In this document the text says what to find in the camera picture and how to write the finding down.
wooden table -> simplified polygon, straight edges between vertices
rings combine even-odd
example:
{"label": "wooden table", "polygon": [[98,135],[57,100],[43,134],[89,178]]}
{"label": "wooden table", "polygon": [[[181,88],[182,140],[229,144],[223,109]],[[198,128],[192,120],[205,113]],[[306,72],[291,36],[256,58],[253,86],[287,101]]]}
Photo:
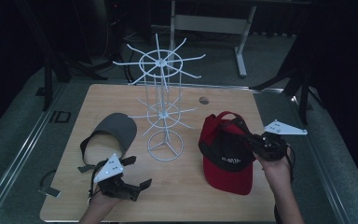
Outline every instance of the wooden table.
{"label": "wooden table", "polygon": [[[171,87],[174,100],[177,88]],[[211,187],[202,170],[202,155],[198,148],[200,130],[210,114],[229,110],[241,114],[252,133],[264,128],[252,93],[245,89],[182,87],[181,109],[195,108],[182,113],[181,121],[171,130],[184,140],[183,153],[173,161],[157,161],[147,150],[149,137],[159,131],[150,127],[147,119],[134,119],[138,133],[125,157],[136,156],[137,162],[125,167],[124,181],[138,185],[148,178],[153,182],[142,191],[138,201],[124,201],[107,216],[107,221],[273,221],[274,198],[258,161],[254,163],[254,183],[249,195],[240,196]],[[200,97],[209,100],[200,103]],[[79,145],[106,116],[121,112],[129,116],[146,114],[145,86],[99,85],[89,88],[75,127],[62,155],[51,186],[60,190],[59,198],[47,197],[40,212],[41,219],[50,222],[78,221],[87,209],[88,190],[92,171],[79,173],[84,165]],[[112,155],[113,149],[93,148],[89,144],[87,160],[91,163]]]}

gray floor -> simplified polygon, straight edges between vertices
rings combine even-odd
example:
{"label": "gray floor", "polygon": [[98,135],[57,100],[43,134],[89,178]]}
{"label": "gray floor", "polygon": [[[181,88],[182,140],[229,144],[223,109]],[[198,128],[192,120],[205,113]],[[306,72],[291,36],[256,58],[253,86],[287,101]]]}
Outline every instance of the gray floor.
{"label": "gray floor", "polygon": [[[167,48],[168,42],[164,36],[160,37],[160,46]],[[193,35],[178,34],[178,42],[181,42],[183,36],[187,37],[187,41],[178,51],[183,58],[206,54],[204,59],[186,63],[184,68],[188,73],[200,75],[202,78],[185,78],[184,83],[210,86],[249,87],[274,77],[295,40],[294,37],[286,36],[267,38],[263,35],[251,35],[244,50],[248,77],[243,78],[238,76],[234,57],[234,46],[238,43],[238,36],[233,35],[221,41],[196,41]],[[208,37],[213,38],[217,35],[209,34]],[[127,40],[137,49],[144,51],[154,49],[154,46],[146,45],[136,35],[128,37]],[[123,48],[122,53],[124,60],[130,58],[131,52],[126,47]],[[132,61],[136,62],[138,59],[139,55],[134,54]],[[131,72],[135,78],[141,75],[135,66],[131,68]],[[16,181],[12,183],[12,186],[7,186],[10,191],[4,195],[6,198],[0,204],[0,223],[43,222],[39,218],[39,211],[45,196],[38,192],[39,182],[47,172],[58,166],[89,85],[126,83],[120,67],[104,69],[100,71],[100,74],[109,79],[96,81],[89,77],[74,77],[70,83],[56,83],[54,87],[59,95],[56,95],[51,109],[42,113],[43,98],[34,96],[37,89],[43,85],[43,71],[40,71],[30,78],[2,117],[0,120],[0,179],[17,153],[24,148],[26,137],[33,132],[38,119],[49,120],[54,111],[72,113],[68,123],[48,122],[48,120],[44,122],[40,136],[35,139],[37,141],[28,143],[27,155],[29,157],[24,158],[26,162],[19,168],[20,174],[14,176]],[[284,80],[271,88],[281,89],[286,82],[287,80]],[[284,94],[278,91],[264,91],[256,93],[255,99],[265,125],[278,119],[288,124],[302,126],[297,114],[297,105]],[[325,156],[321,156],[321,149],[329,155],[333,153],[334,148],[342,149],[345,145],[328,114],[312,98],[310,98],[310,110],[307,113],[309,126],[305,128],[309,129],[309,136],[287,136],[286,138],[296,151],[293,188],[301,213],[307,223],[358,223],[358,199],[353,197],[354,193],[351,192],[352,188],[358,190],[358,184],[340,185],[342,179],[345,178],[342,176],[345,174],[330,172],[335,174],[333,177],[336,179],[331,175],[326,175],[324,173],[326,170],[328,173],[331,169],[337,169],[339,165],[336,168],[326,168],[325,165],[329,161],[326,161]],[[354,170],[351,179],[358,182],[358,174],[356,174],[356,169],[351,167],[351,159],[343,157],[340,160],[348,160],[346,166]],[[346,178],[345,183],[350,182],[348,177]],[[331,179],[336,181],[339,195],[335,191],[330,191]],[[49,181],[51,181],[51,176],[46,180],[46,184]]]}

metal stand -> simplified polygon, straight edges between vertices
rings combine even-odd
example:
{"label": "metal stand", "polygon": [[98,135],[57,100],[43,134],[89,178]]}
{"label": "metal stand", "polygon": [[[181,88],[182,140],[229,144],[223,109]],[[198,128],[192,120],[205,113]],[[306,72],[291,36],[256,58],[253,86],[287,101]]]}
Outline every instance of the metal stand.
{"label": "metal stand", "polygon": [[[113,62],[117,65],[138,65],[143,72],[143,75],[130,83],[130,85],[135,85],[141,80],[144,81],[145,100],[138,98],[138,101],[147,106],[147,113],[143,116],[131,117],[147,118],[151,126],[143,135],[146,135],[153,128],[161,130],[154,133],[147,143],[147,150],[150,155],[158,161],[172,161],[178,158],[184,149],[184,142],[180,134],[171,130],[174,125],[179,123],[187,128],[192,128],[180,121],[182,113],[196,109],[181,109],[182,75],[193,78],[200,78],[200,76],[194,76],[184,72],[182,68],[185,61],[198,60],[205,55],[196,58],[182,59],[176,51],[181,48],[185,42],[186,40],[174,50],[160,49],[158,35],[156,35],[156,50],[144,53],[128,45],[130,49],[143,55],[138,63]],[[171,91],[170,77],[173,76],[179,76],[179,86],[177,88],[178,92],[172,97],[174,92]]]}

dark background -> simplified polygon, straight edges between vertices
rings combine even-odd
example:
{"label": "dark background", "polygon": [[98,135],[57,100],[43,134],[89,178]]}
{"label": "dark background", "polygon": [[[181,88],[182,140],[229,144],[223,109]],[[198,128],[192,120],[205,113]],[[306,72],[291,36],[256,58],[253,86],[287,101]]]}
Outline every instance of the dark background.
{"label": "dark background", "polygon": [[[48,1],[39,1],[39,3],[46,4]],[[107,39],[105,39],[104,45],[93,45],[95,39],[92,40],[92,36],[77,35],[80,29],[88,27],[86,23],[90,21],[84,20],[88,15],[87,10],[83,11],[85,17],[82,19],[69,13],[74,12],[70,7],[72,1],[55,3],[62,4],[61,12],[64,14],[60,16],[65,17],[66,23],[48,20],[48,18],[50,20],[58,18],[59,15],[49,16],[51,10],[59,11],[55,10],[56,7],[47,4],[39,9],[44,11],[45,23],[50,30],[53,30],[51,34],[57,50],[66,53],[75,61],[85,62],[93,55],[105,54],[104,56],[109,58],[109,52],[119,53],[120,35],[115,33],[118,28],[113,32],[109,31],[111,33],[107,36],[112,38],[110,41],[106,43]],[[130,18],[138,18],[138,21],[127,21],[146,39],[150,36],[148,34],[150,24],[169,24],[171,10],[169,1],[155,0],[150,3],[150,8],[132,5],[132,13],[138,16]],[[284,74],[303,63],[310,64],[311,86],[319,92],[324,106],[337,125],[358,167],[358,1],[319,1],[319,3],[327,3],[329,6],[312,7],[306,11],[301,7],[260,6],[251,31],[254,34],[265,33],[267,36],[273,36],[275,33],[298,35],[277,75]],[[107,20],[126,18],[129,10],[122,8],[116,8],[115,14]],[[246,7],[232,5],[208,5],[199,7],[197,13],[243,17],[241,12],[245,9]],[[192,3],[183,3],[178,10],[189,14],[195,12]],[[107,23],[107,21],[95,22],[102,27]],[[43,60],[43,51],[15,2],[0,0],[0,118],[26,80],[42,68]]]}

